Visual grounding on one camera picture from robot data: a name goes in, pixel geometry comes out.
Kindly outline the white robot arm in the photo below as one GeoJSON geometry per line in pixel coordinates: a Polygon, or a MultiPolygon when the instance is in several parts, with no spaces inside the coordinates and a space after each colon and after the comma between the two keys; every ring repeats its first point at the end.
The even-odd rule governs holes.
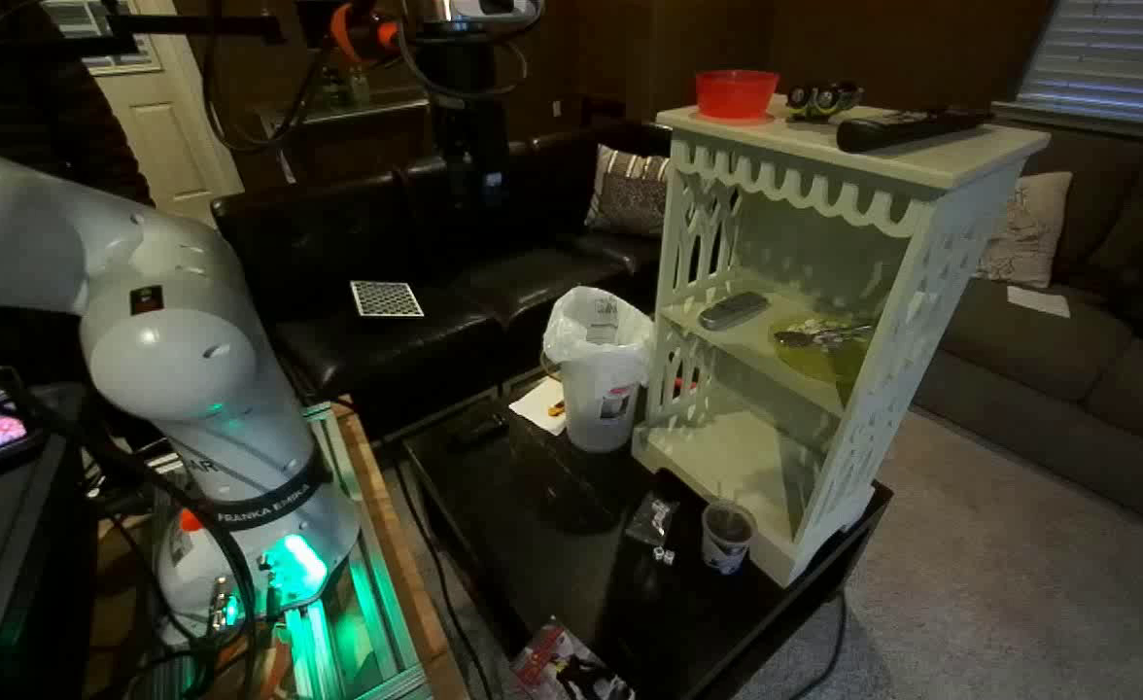
{"type": "Polygon", "coordinates": [[[93,390],[186,459],[234,556],[166,533],[161,586],[182,622],[211,619],[221,574],[246,608],[326,593],[357,523],[211,226],[0,157],[0,306],[76,315],[93,390]]]}

